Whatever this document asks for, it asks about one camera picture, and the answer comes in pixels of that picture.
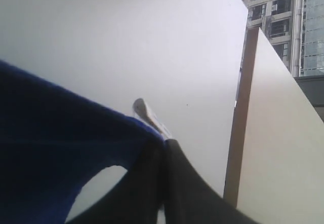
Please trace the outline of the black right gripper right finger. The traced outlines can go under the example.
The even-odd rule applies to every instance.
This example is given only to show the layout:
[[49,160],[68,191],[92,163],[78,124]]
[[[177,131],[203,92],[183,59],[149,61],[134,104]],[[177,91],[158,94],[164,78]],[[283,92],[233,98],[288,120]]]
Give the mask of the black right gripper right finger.
[[166,223],[256,223],[204,181],[174,139],[165,143],[161,189]]

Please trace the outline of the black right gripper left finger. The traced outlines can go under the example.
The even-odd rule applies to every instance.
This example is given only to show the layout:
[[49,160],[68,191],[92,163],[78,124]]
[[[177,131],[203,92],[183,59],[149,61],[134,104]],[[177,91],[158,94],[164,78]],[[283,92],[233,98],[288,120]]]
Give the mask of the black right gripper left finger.
[[73,195],[103,169],[121,166],[125,175],[103,197],[69,223],[156,223],[163,189],[165,141],[157,137],[83,145],[73,162]]

